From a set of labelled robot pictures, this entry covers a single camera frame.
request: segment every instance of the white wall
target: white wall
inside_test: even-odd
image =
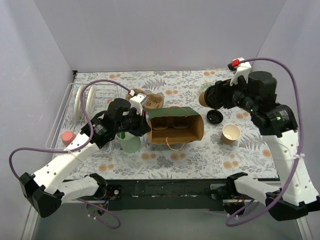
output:
[[[225,68],[255,57],[286,0],[34,0],[72,70]]]
[[[8,164],[18,147],[44,148],[72,71],[32,0],[0,1],[0,239],[22,236],[30,204]],[[34,172],[50,154],[14,156],[18,174]]]
[[[292,70],[300,95],[304,126],[305,163],[315,187],[320,191],[320,1],[287,0],[259,57],[282,61]],[[296,111],[293,87],[287,73],[266,62],[254,69],[267,70],[277,78],[278,101]],[[314,239],[320,239],[320,212],[309,213],[307,221]]]

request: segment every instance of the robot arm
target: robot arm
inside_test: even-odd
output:
[[[83,196],[101,199],[106,195],[106,180],[97,173],[85,178],[63,182],[86,158],[96,153],[106,143],[112,141],[117,133],[129,132],[143,136],[151,129],[142,111],[146,96],[138,94],[128,102],[117,98],[110,103],[107,111],[99,112],[91,120],[92,140],[78,151],[71,151],[85,144],[90,136],[87,123],[75,139],[66,147],[68,153],[56,156],[46,166],[20,178],[23,195],[42,218],[53,214],[61,204]]]
[[[217,81],[200,95],[199,102],[213,109],[239,107],[250,113],[252,122],[259,128],[270,148],[281,186],[284,187],[297,157],[297,122],[288,106],[276,103],[277,81],[271,73],[249,73],[251,67],[248,63],[239,65],[239,60],[236,59],[228,65],[234,72],[233,78]],[[287,190],[282,199],[269,210],[278,221],[297,219],[308,212],[320,210],[319,193],[310,180],[303,156],[298,157],[297,169]],[[214,192],[218,198],[226,195],[247,195],[265,206],[271,204],[279,193],[279,188],[252,179],[244,172],[229,176],[226,185]]]

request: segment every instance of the gift bag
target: gift bag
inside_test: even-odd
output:
[[[204,136],[204,121],[191,107],[171,106],[149,110],[148,140],[152,144],[185,144],[200,141]]]

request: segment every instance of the brown paper cup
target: brown paper cup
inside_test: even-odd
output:
[[[232,144],[241,136],[240,129],[233,124],[227,124],[222,129],[221,142],[226,145]]]

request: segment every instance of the tabletop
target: tabletop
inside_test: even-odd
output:
[[[220,109],[223,121],[212,125],[206,117],[210,108],[199,104],[203,84],[231,76],[227,69],[77,73],[75,83],[111,79],[131,89],[164,96],[164,108],[191,107],[202,116],[204,136],[201,141],[187,143],[178,152],[166,145],[149,143],[147,135],[141,137],[140,150],[131,154],[122,151],[114,140],[111,155],[87,158],[68,178],[98,173],[105,179],[225,179],[237,172],[246,172],[253,178],[277,178],[271,152],[249,113],[238,107]],[[226,124],[235,124],[241,130],[240,139],[231,145],[224,145],[220,140]]]

